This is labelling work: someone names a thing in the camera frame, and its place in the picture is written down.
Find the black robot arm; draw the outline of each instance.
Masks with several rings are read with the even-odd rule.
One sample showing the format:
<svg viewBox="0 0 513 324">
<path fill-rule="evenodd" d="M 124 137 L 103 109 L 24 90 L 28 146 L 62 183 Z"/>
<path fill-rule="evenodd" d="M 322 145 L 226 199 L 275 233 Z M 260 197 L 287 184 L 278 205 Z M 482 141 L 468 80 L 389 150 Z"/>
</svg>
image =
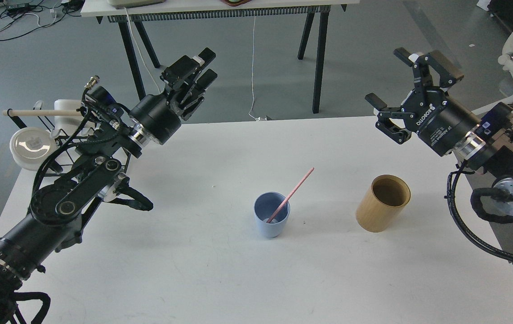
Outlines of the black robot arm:
<svg viewBox="0 0 513 324">
<path fill-rule="evenodd" d="M 126 165 L 114 157 L 123 150 L 138 158 L 150 141 L 164 144 L 204 100 L 206 88 L 217 74 L 205 69 L 215 58 L 210 49 L 198 56 L 183 56 L 163 72 L 166 87 L 161 94 L 148 95 L 133 109 L 117 103 L 91 78 L 82 94 L 82 123 L 68 140 L 48 156 L 35 176 L 32 199 L 26 217 L 0 238 L 0 324 L 24 323 L 17 301 L 40 299 L 43 306 L 32 324 L 40 324 L 48 307 L 45 293 L 17 293 L 34 270 L 44 272 L 41 263 L 53 251 L 82 242 L 82 232 L 101 203 L 118 203 L 149 211 L 153 203 L 129 186 Z M 134 122 L 122 121 L 127 113 Z M 86 139 L 77 138 L 88 121 L 98 129 Z M 52 184 L 41 187 L 55 158 L 75 148 L 79 157 L 71 169 L 59 174 Z M 127 195 L 132 199 L 117 198 Z"/>
<path fill-rule="evenodd" d="M 486 221 L 513 223 L 513 109 L 498 103 L 480 119 L 449 96 L 448 89 L 460 82 L 464 75 L 442 53 L 410 54 L 400 48 L 394 55 L 412 69 L 414 88 L 400 107 L 388 107 L 375 94 L 365 97 L 377 110 L 377 129 L 398 144 L 408 141 L 412 133 L 416 133 L 439 156 L 454 152 L 466 167 L 492 174 L 495 177 L 492 187 L 473 191 L 472 208 Z M 438 73 L 439 85 L 434 85 L 430 68 Z M 404 127 L 399 127 L 392 119 L 402 120 Z M 457 181 L 462 173 L 464 169 L 461 168 L 454 179 Z M 457 215 L 453 202 L 453 175 L 450 175 L 446 198 L 451 213 Z M 485 211 L 482 197 L 489 197 L 499 213 Z M 463 223 L 456 218 L 463 230 Z M 486 248 L 486 251 L 513 262 L 513 254 L 503 254 L 494 247 Z"/>
</svg>

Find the blue cup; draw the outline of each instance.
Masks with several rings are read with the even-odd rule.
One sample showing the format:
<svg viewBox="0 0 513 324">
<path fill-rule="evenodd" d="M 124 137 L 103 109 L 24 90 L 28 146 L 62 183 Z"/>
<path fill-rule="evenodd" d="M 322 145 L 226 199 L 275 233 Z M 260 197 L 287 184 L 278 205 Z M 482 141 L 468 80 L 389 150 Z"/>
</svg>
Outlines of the blue cup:
<svg viewBox="0 0 513 324">
<path fill-rule="evenodd" d="M 280 193 L 269 192 L 263 193 L 254 202 L 254 220 L 256 221 L 256 228 L 258 228 L 258 232 L 265 238 L 275 238 L 284 229 L 290 213 L 289 202 L 286 203 L 270 223 L 266 223 L 284 200 L 285 197 Z"/>
</svg>

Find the stirring stick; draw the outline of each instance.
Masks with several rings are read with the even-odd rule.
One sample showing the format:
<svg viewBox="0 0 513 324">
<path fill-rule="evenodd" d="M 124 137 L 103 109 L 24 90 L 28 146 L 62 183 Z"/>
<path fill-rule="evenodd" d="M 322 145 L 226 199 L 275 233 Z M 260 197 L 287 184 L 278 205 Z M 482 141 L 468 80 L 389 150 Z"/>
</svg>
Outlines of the stirring stick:
<svg viewBox="0 0 513 324">
<path fill-rule="evenodd" d="M 292 195 L 294 195 L 294 193 L 301 186 L 301 184 L 304 182 L 304 180 L 306 180 L 306 178 L 308 178 L 308 176 L 312 173 L 312 171 L 314 171 L 314 168 L 310 169 L 308 171 L 308 173 L 304 176 L 304 178 L 302 178 L 302 180 L 300 180 L 300 182 L 296 185 L 296 187 L 294 187 L 293 191 L 291 191 L 291 193 L 289 193 L 289 195 L 285 198 L 285 200 L 281 203 L 281 205 L 279 205 L 279 207 L 276 209 L 276 211 L 274 211 L 272 213 L 272 216 L 270 216 L 270 218 L 266 221 L 266 223 L 270 223 L 278 215 L 278 213 L 281 211 L 281 209 L 286 205 L 286 203 L 289 201 L 289 199 L 292 197 Z"/>
</svg>

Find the bamboo cup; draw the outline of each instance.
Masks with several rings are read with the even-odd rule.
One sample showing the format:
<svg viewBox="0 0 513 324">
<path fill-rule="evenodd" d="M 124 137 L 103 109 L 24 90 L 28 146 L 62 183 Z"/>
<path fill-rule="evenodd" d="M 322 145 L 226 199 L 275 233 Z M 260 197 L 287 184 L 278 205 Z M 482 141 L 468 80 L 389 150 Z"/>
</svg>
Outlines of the bamboo cup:
<svg viewBox="0 0 513 324">
<path fill-rule="evenodd" d="M 369 232 L 385 230 L 410 201 L 410 188 L 397 176 L 375 178 L 357 208 L 357 221 Z"/>
</svg>

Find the screw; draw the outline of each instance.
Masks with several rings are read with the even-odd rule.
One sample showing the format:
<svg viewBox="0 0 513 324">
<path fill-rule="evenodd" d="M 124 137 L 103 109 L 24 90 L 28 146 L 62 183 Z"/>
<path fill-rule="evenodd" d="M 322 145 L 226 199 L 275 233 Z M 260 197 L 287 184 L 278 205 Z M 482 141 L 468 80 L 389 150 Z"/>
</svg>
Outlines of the screw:
<svg viewBox="0 0 513 324">
<path fill-rule="evenodd" d="M 96 158 L 94 158 L 94 163 L 99 166 L 101 165 L 106 159 L 104 158 L 104 156 L 97 156 Z"/>
<path fill-rule="evenodd" d="M 115 161 L 115 160 L 110 160 L 110 161 L 108 161 L 108 162 L 107 162 L 107 164 L 106 164 L 106 168 L 107 168 L 107 170 L 109 170 L 109 171 L 118 170 L 118 167 L 119 167 L 118 162 L 117 162 L 117 161 Z"/>
<path fill-rule="evenodd" d="M 72 201 L 64 201 L 58 206 L 58 212 L 63 215 L 70 215 L 75 212 L 76 205 Z"/>
</svg>

